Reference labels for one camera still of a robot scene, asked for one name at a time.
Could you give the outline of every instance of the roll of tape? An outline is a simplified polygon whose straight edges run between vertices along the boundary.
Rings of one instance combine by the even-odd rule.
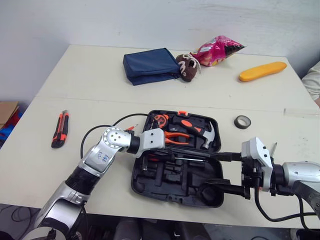
[[[234,125],[238,129],[247,129],[251,125],[251,120],[247,116],[239,115],[235,118]]]

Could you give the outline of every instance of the blue pouch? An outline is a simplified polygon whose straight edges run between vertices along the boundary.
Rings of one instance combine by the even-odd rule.
[[[126,54],[123,57],[126,77],[133,85],[177,79],[179,65],[166,48]]]

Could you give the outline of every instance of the white wall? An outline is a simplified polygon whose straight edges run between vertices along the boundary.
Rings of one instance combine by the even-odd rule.
[[[303,76],[320,58],[320,1],[1,0],[0,100],[32,99],[68,44],[190,51],[217,35]]]

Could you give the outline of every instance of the snack bag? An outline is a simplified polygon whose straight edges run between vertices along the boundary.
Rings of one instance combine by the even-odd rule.
[[[244,47],[245,46],[240,43],[221,35],[206,42],[199,49],[191,52],[191,55],[194,56],[200,64],[211,67]]]

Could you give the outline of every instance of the hammer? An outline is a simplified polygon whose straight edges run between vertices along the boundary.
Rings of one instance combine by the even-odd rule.
[[[204,147],[205,149],[208,149],[209,144],[213,142],[213,140],[215,139],[215,129],[211,122],[210,122],[210,127],[211,127],[211,131],[204,131],[202,135],[205,138],[205,142],[202,145],[202,147]]]
[[[211,121],[209,122],[211,131],[206,131],[204,128],[196,126],[191,122],[189,122],[188,120],[182,119],[180,117],[174,117],[174,118],[175,118],[175,121],[174,121],[175,123],[179,123],[180,125],[185,127],[189,132],[205,138],[205,142],[202,145],[202,147],[205,149],[209,148],[209,144],[213,142],[213,140],[215,139],[215,129]]]

